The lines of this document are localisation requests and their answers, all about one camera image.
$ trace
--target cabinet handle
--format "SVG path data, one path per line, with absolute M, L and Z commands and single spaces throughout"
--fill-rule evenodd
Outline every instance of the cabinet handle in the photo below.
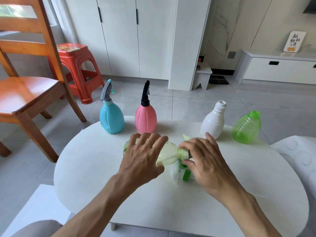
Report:
M 99 16 L 100 16 L 100 22 L 102 23 L 102 16 L 101 16 L 101 9 L 100 9 L 100 7 L 98 7 L 98 11 L 99 11 Z
M 279 62 L 269 62 L 269 65 L 275 65 L 277 66 L 279 64 Z
M 137 23 L 137 25 L 139 24 L 139 22 L 138 22 L 138 9 L 136 8 L 136 23 Z

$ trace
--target wooden chair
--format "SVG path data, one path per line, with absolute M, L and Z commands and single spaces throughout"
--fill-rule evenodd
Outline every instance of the wooden chair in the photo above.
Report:
M 0 30 L 42 33 L 45 43 L 0 40 L 0 62 L 9 78 L 0 80 L 0 122 L 17 123 L 35 142 L 51 162 L 58 155 L 32 121 L 41 114 L 50 119 L 45 110 L 55 100 L 65 95 L 82 122 L 86 118 L 79 109 L 70 91 L 57 52 L 53 33 L 42 0 L 0 0 L 0 4 L 30 5 L 37 18 L 0 17 Z M 49 56 L 58 80 L 45 77 L 19 77 L 6 53 Z M 10 151 L 0 143 L 0 155 Z

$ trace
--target white round table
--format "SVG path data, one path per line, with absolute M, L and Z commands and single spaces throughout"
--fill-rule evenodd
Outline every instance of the white round table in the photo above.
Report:
M 133 116 L 125 116 L 124 130 L 108 134 L 97 122 L 76 135 L 56 164 L 54 184 L 63 205 L 74 213 L 85 207 L 120 166 L 123 146 L 137 132 Z M 160 120 L 156 132 L 180 144 L 183 134 L 200 136 L 201 123 Z M 225 126 L 217 139 L 227 164 L 252 193 L 283 237 L 298 235 L 308 220 L 308 199 L 290 165 L 261 140 L 236 142 Z M 119 207 L 112 223 L 227 237 L 243 236 L 229 212 L 196 183 L 176 184 L 171 170 L 138 188 Z

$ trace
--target hand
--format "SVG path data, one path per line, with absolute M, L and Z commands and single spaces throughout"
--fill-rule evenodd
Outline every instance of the hand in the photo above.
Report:
M 156 167 L 156 161 L 167 141 L 167 136 L 160 136 L 157 133 L 144 133 L 142 135 L 136 133 L 131 135 L 118 174 L 124 175 L 135 190 L 157 178 L 165 170 L 163 166 Z
M 228 167 L 214 138 L 208 132 L 206 138 L 190 139 L 179 145 L 190 150 L 195 161 L 183 160 L 182 163 L 191 169 L 208 194 L 227 207 L 233 198 L 247 192 Z

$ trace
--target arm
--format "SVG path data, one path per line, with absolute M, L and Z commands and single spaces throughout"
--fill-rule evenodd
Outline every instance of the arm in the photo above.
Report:
M 191 169 L 196 181 L 227 208 L 246 237 L 281 237 L 255 197 L 236 179 L 214 138 L 209 133 L 206 138 L 194 138 L 179 146 L 190 150 L 194 158 L 194 162 L 182 162 Z
M 156 133 L 132 135 L 118 173 L 52 237 L 99 237 L 124 200 L 138 187 L 163 173 L 164 167 L 156 167 L 156 161 L 167 141 L 167 136 L 160 137 Z

